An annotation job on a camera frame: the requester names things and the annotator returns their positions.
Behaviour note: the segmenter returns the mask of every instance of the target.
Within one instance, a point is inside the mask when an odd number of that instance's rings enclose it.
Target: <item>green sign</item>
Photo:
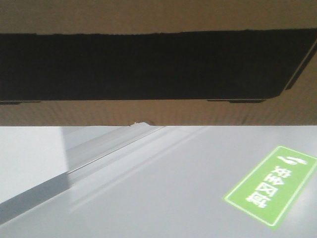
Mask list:
[[[316,166],[317,158],[278,146],[224,199],[276,229]]]

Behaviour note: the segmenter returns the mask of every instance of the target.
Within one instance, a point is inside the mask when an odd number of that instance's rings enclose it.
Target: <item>gray floor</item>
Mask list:
[[[276,146],[317,156],[317,126],[165,127],[77,171],[1,238],[315,238],[317,175],[273,231],[223,196]]]

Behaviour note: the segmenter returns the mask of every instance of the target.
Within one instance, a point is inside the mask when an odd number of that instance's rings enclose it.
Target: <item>white logo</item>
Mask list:
[[[300,158],[291,157],[291,156],[287,156],[286,158],[284,158],[283,156],[277,156],[277,158],[289,165],[296,165],[296,164],[306,165],[307,164],[307,161]]]

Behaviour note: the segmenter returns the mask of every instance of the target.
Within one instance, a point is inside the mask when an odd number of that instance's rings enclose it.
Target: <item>corrugated cardboard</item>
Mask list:
[[[1,1],[1,33],[141,34],[317,28],[315,1]],[[317,124],[317,56],[291,90],[259,104],[206,100],[0,105],[0,125]]]

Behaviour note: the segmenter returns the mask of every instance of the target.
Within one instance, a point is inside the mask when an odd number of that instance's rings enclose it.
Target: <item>gray surface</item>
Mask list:
[[[76,147],[87,141],[103,136],[120,126],[62,126],[65,149]]]
[[[64,134],[69,171],[98,160],[160,128],[162,127],[149,126],[146,123],[132,126],[86,126],[70,135]],[[76,146],[69,147],[74,141]]]
[[[58,175],[0,204],[0,224],[69,188],[67,173]]]
[[[2,238],[315,238],[316,174],[280,227],[223,196],[276,146],[317,156],[317,127],[165,127],[0,226]]]

